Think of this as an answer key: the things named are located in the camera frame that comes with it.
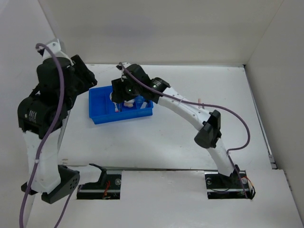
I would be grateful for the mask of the pink makeup brush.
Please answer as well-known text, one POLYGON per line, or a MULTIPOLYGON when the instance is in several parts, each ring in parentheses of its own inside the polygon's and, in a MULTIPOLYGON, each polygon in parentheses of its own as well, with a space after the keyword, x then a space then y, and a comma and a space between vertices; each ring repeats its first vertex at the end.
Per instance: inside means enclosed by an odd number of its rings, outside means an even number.
POLYGON ((115 106, 115 112, 119 112, 119 109, 118 109, 118 106, 117 106, 117 103, 114 103, 114 106, 115 106))

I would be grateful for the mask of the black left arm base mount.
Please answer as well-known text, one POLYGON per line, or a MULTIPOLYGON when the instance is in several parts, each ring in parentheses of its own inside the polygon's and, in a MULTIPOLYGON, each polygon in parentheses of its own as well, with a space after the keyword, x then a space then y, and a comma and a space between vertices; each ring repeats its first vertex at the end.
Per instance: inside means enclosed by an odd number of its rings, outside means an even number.
POLYGON ((122 170, 112 170, 96 164, 77 167, 80 173, 76 198, 79 200, 119 200, 122 170))

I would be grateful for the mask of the beige makeup sponge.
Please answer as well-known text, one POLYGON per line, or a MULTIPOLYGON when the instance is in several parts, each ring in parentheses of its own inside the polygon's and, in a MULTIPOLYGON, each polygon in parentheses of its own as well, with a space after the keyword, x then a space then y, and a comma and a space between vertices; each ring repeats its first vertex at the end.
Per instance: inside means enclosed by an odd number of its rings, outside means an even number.
POLYGON ((134 103, 130 103, 130 102, 124 102, 123 105, 124 107, 128 107, 128 108, 134 107, 134 103))

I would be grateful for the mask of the small clear bottle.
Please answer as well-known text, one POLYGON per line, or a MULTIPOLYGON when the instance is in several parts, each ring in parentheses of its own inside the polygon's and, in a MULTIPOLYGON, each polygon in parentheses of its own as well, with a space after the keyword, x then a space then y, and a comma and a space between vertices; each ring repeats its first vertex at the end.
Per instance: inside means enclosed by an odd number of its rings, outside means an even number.
POLYGON ((148 103, 147 102, 143 102, 142 103, 142 105, 141 105, 141 107, 140 107, 140 109, 144 109, 144 108, 146 108, 146 106, 148 105, 148 103))

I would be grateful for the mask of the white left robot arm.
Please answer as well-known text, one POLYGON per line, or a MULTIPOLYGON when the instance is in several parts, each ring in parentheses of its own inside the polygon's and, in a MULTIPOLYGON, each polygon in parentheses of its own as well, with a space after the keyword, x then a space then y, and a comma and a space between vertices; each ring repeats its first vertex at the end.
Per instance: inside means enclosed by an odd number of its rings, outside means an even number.
POLYGON ((46 46, 57 57, 44 49, 38 53, 43 62, 37 67, 38 85, 18 106, 18 122, 27 146, 31 183, 21 186, 23 192, 41 193, 44 202, 52 204, 71 194, 83 184, 84 174, 91 174, 90 182, 95 188, 106 184, 106 176, 100 168, 92 165, 69 168, 58 164, 58 153, 66 124, 76 98, 97 84, 79 55, 69 57, 64 44, 53 39, 46 46))

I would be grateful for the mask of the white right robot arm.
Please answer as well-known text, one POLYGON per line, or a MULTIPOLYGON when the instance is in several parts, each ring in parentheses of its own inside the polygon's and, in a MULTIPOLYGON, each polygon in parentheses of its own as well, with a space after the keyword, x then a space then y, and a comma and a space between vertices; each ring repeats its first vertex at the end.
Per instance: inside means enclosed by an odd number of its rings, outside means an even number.
POLYGON ((221 139, 221 114, 214 110, 209 112, 198 105, 193 105, 181 96, 170 84, 159 77, 149 78, 138 64, 119 64, 121 77, 112 80, 114 103, 127 103, 138 96, 166 107, 188 121, 197 131, 195 143, 206 149, 216 164, 220 182, 231 187, 238 180, 228 158, 227 150, 221 139))

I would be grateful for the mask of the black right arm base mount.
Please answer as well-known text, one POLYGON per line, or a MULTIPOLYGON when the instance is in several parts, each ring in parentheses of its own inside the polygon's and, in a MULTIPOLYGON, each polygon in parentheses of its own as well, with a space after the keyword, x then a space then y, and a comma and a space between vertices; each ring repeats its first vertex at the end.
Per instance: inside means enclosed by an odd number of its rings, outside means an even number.
POLYGON ((209 200, 253 199, 256 195, 253 183, 245 171, 240 171, 240 178, 235 171, 230 177, 215 171, 205 172, 207 197, 209 200))

